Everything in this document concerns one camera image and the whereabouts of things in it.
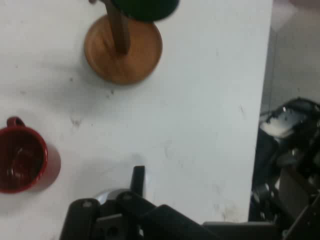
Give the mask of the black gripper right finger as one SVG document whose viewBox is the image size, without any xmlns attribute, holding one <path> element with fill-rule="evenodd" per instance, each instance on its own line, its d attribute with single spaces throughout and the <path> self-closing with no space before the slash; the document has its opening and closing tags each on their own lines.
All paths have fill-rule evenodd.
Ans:
<svg viewBox="0 0 320 240">
<path fill-rule="evenodd" d="M 135 166 L 130 188 L 116 197 L 129 222 L 143 230 L 146 240 L 219 240 L 220 237 L 168 205 L 156 206 L 142 197 L 145 167 Z"/>
</svg>

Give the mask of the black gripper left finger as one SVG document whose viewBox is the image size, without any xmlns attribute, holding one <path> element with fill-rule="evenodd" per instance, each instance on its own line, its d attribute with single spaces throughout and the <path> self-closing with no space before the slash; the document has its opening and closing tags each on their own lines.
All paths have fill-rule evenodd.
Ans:
<svg viewBox="0 0 320 240">
<path fill-rule="evenodd" d="M 100 203 L 94 198 L 73 201 L 68 207 L 59 239 L 91 240 L 99 212 Z"/>
</svg>

